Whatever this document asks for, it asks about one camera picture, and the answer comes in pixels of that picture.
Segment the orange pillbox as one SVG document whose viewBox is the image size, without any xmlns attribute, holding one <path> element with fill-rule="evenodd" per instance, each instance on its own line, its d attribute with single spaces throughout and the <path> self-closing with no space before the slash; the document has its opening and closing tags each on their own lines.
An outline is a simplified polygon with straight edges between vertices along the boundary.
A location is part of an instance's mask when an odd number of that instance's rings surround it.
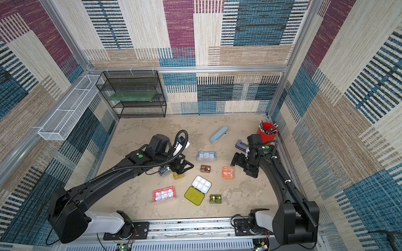
<svg viewBox="0 0 402 251">
<path fill-rule="evenodd" d="M 234 179 L 235 172 L 233 167 L 223 167 L 222 168 L 222 178 L 224 179 Z"/>
</svg>

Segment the blue six-compartment pillbox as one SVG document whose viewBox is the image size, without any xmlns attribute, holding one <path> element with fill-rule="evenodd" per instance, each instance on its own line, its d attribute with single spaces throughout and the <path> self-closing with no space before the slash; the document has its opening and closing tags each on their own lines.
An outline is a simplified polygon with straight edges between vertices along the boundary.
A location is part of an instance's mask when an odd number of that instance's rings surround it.
<svg viewBox="0 0 402 251">
<path fill-rule="evenodd" d="M 198 151 L 196 159 L 200 162 L 214 162 L 217 154 L 215 151 Z"/>
</svg>

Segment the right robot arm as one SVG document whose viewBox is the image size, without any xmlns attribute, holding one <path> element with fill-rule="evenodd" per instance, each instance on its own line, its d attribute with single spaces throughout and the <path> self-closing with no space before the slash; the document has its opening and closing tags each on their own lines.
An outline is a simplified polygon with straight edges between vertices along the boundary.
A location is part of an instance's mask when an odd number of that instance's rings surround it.
<svg viewBox="0 0 402 251">
<path fill-rule="evenodd" d="M 246 235 L 272 232 L 279 245 L 316 244 L 320 209 L 295 186 L 277 153 L 277 140 L 263 142 L 260 134 L 248 136 L 247 154 L 236 153 L 231 165 L 250 177 L 266 174 L 278 202 L 278 209 L 252 209 L 248 223 L 236 220 L 234 227 Z"/>
</svg>

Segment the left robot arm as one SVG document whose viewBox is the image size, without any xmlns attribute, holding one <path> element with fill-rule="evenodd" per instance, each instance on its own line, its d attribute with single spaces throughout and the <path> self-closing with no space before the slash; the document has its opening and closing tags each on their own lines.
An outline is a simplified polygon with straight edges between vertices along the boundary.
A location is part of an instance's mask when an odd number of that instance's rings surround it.
<svg viewBox="0 0 402 251">
<path fill-rule="evenodd" d="M 48 209 L 51 231 L 62 244 L 75 241 L 90 233 L 107 233 L 122 240 L 131 240 L 135 227 L 123 211 L 114 213 L 90 212 L 89 209 L 105 195 L 154 167 L 168 167 L 183 174 L 194 165 L 185 159 L 183 151 L 188 143 L 188 133 L 180 130 L 171 143 L 162 134 L 152 137 L 149 144 L 132 151 L 106 172 L 79 186 L 53 192 Z"/>
</svg>

